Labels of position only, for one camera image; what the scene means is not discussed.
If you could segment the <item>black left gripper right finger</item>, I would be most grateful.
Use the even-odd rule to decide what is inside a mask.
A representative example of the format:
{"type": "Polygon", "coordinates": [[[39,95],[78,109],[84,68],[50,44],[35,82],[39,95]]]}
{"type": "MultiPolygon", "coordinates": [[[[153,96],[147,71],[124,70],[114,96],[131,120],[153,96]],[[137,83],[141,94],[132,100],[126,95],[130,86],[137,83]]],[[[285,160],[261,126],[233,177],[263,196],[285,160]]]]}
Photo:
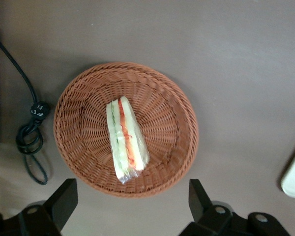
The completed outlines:
{"type": "Polygon", "coordinates": [[[189,181],[189,208],[193,221],[181,236],[288,236],[272,215],[252,212],[242,218],[222,202],[212,202],[198,179],[189,181]]]}

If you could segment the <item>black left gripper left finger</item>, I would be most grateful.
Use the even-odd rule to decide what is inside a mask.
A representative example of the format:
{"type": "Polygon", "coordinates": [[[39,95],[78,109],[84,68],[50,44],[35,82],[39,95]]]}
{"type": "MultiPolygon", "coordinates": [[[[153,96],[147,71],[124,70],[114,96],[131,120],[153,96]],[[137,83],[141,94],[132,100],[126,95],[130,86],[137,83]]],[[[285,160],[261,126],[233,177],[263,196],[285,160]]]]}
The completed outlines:
{"type": "Polygon", "coordinates": [[[0,213],[0,236],[60,236],[77,204],[77,180],[68,178],[43,203],[32,203],[8,219],[0,213]]]}

